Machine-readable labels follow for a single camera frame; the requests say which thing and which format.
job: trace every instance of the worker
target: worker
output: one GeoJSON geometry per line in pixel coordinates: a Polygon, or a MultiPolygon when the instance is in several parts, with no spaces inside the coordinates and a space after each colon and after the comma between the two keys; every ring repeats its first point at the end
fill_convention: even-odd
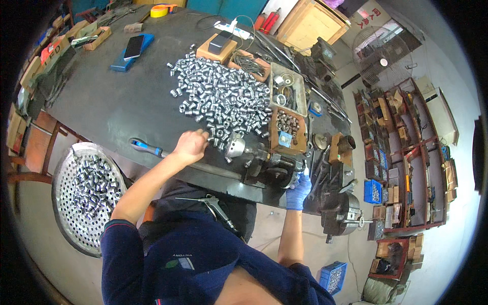
{"type": "MultiPolygon", "coordinates": [[[[246,245],[211,214],[194,208],[159,217],[161,234],[144,253],[138,219],[170,177],[203,157],[208,135],[201,129],[183,133],[174,151],[117,203],[101,236],[104,303],[335,304],[303,265],[302,210],[311,188],[307,170],[286,192],[278,262],[246,245]]],[[[169,204],[185,202],[175,201],[169,204]]]]}

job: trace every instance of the yellow tape roll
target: yellow tape roll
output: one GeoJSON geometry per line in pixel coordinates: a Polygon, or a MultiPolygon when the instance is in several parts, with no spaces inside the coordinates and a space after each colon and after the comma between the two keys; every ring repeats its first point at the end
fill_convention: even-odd
{"type": "Polygon", "coordinates": [[[151,8],[151,17],[159,18],[168,14],[168,7],[166,5],[155,5],[151,8]]]}

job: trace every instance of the black power bank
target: black power bank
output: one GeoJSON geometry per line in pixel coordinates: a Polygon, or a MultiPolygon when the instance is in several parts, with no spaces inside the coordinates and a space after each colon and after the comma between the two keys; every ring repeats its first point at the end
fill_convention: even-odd
{"type": "Polygon", "coordinates": [[[212,39],[210,44],[208,45],[208,51],[212,54],[219,55],[222,50],[227,46],[232,39],[232,36],[234,36],[232,33],[227,32],[227,31],[222,31],[220,32],[217,37],[212,39]]]}

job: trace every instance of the blue phone case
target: blue phone case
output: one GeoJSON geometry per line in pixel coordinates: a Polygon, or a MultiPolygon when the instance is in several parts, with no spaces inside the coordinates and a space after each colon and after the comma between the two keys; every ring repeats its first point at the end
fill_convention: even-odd
{"type": "MultiPolygon", "coordinates": [[[[141,54],[144,53],[144,50],[152,43],[154,40],[154,35],[152,34],[140,34],[140,36],[144,36],[144,41],[142,42],[141,47],[141,54]]],[[[124,60],[123,56],[125,54],[125,49],[122,50],[121,54],[115,59],[114,63],[110,65],[110,69],[114,71],[121,71],[127,72],[132,64],[136,61],[137,57],[131,58],[128,60],[124,60]]]]}

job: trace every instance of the smartphone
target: smartphone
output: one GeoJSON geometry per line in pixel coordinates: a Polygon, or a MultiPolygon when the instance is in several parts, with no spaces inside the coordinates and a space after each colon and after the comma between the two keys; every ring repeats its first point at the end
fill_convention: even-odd
{"type": "Polygon", "coordinates": [[[134,36],[129,39],[127,48],[125,49],[125,54],[123,55],[124,60],[141,56],[142,42],[144,41],[144,36],[134,36]]]}

